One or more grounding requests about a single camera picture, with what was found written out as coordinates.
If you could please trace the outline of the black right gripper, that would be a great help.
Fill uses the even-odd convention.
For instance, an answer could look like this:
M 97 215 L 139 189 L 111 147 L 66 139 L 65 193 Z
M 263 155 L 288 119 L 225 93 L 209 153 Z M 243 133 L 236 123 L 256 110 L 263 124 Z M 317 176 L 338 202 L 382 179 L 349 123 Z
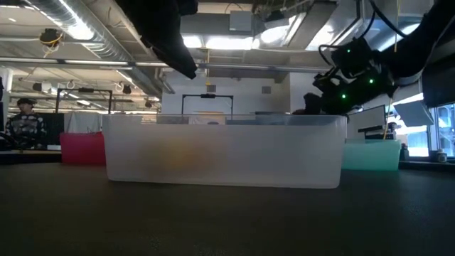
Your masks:
M 364 38 L 333 46 L 333 67 L 314 78 L 322 96 L 304 95 L 305 108 L 293 115 L 346 114 L 380 95 L 392 97 L 397 89 L 390 71 Z

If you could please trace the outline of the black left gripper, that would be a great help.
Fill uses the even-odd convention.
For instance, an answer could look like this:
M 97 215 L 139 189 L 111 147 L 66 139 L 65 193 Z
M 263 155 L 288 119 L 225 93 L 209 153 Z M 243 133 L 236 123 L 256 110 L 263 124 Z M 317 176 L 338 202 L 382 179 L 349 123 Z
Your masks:
M 181 36 L 181 17 L 198 12 L 198 0 L 116 0 L 156 57 L 189 79 L 197 66 Z

